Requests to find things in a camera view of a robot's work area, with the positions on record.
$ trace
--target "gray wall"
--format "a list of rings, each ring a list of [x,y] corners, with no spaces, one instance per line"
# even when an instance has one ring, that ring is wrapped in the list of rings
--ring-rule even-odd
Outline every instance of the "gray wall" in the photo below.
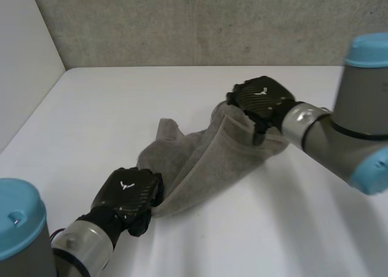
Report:
[[[388,0],[36,0],[67,68],[337,65]]]

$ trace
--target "black band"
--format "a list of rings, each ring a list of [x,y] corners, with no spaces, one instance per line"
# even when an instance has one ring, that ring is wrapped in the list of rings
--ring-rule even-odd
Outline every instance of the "black band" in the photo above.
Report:
[[[353,132],[351,130],[348,130],[347,128],[341,127],[340,125],[336,124],[332,120],[330,121],[330,124],[336,131],[338,131],[339,133],[342,133],[343,135],[350,136],[351,138],[365,139],[367,141],[388,140],[388,135],[367,135],[366,133]]]
[[[73,265],[74,267],[76,267],[78,272],[82,275],[82,277],[91,277],[89,274],[89,271],[86,269],[85,265],[83,263],[81,263],[79,259],[74,257],[69,252],[67,252],[65,250],[53,248],[53,253],[54,253],[54,255],[69,262],[70,265]]]
[[[306,153],[306,150],[305,150],[305,145],[306,145],[306,140],[307,140],[307,135],[309,134],[310,130],[312,129],[312,127],[314,126],[314,124],[317,122],[317,121],[320,121],[321,119],[325,118],[326,116],[330,116],[331,114],[330,113],[325,113],[323,115],[320,115],[319,117],[317,117],[312,124],[310,124],[308,126],[308,128],[306,128],[306,131],[304,132],[303,134],[303,138],[302,138],[302,142],[301,142],[301,147],[302,147],[302,151],[304,151]]]

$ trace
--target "towel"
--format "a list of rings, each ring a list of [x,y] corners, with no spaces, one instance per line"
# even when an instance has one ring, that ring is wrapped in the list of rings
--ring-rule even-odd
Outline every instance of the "towel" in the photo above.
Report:
[[[253,132],[253,122],[226,102],[216,106],[209,127],[200,132],[184,135],[174,120],[162,118],[156,140],[140,153],[137,164],[162,174],[164,200],[152,215],[174,215],[209,199],[288,145],[276,128],[253,145]]]

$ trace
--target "white table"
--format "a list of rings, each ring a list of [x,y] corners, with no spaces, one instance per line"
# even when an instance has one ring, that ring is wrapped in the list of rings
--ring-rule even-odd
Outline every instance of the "white table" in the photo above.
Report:
[[[271,76],[331,108],[340,67],[128,67],[68,71],[0,154],[0,177],[30,181],[50,231],[87,213],[118,167],[136,164],[159,118],[206,128],[236,83]],[[295,147],[228,191],[124,233],[103,276],[387,276],[388,193],[365,197]]]

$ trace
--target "white wall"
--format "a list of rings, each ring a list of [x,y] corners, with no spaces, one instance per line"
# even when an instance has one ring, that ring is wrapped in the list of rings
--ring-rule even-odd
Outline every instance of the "white wall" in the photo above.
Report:
[[[64,72],[35,0],[0,0],[0,152]]]

